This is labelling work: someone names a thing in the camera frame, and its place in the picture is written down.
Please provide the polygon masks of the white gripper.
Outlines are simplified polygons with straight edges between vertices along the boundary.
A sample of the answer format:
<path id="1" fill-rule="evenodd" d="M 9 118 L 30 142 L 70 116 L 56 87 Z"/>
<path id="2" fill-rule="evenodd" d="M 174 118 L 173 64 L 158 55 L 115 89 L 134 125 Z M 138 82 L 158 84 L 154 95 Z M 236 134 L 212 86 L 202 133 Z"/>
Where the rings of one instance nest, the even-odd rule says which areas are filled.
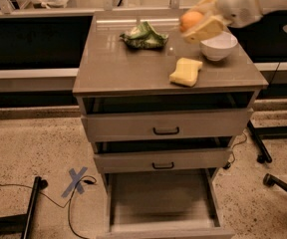
<path id="1" fill-rule="evenodd" d="M 194 6 L 202 14 L 216 13 L 217 8 L 233 28 L 243 28 L 262 18 L 258 0 L 200 0 Z M 191 26 L 181 36 L 188 43 L 199 43 L 218 36 L 223 30 L 224 24 L 211 16 Z"/>

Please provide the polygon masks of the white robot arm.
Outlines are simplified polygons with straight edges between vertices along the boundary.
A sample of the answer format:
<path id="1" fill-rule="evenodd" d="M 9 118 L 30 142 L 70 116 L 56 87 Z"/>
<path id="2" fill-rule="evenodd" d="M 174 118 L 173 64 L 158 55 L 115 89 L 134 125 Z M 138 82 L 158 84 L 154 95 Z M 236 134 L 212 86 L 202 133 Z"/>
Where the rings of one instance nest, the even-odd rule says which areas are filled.
<path id="1" fill-rule="evenodd" d="M 186 42 L 197 43 L 280 10 L 287 10 L 287 0 L 200 0 L 180 17 L 179 28 Z"/>

